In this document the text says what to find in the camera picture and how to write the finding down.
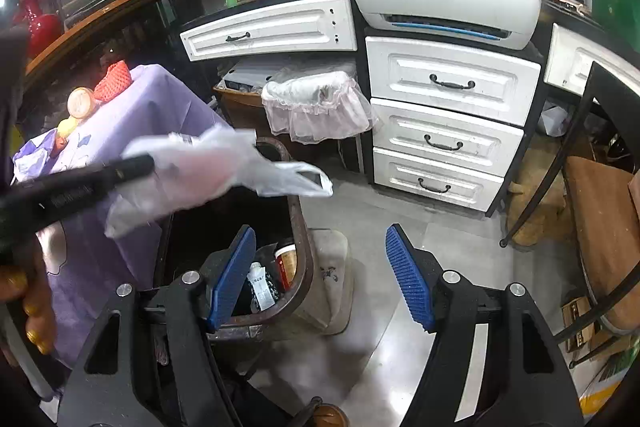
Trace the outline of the person's left hand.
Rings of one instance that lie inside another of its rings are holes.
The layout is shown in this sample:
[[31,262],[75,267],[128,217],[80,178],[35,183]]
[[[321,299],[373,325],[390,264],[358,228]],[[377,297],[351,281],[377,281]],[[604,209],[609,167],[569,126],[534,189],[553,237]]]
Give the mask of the person's left hand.
[[17,265],[1,268],[1,301],[21,303],[26,317],[25,334],[42,355],[50,355],[56,337],[52,291],[49,286],[41,245],[33,237],[26,246],[32,252],[32,274]]

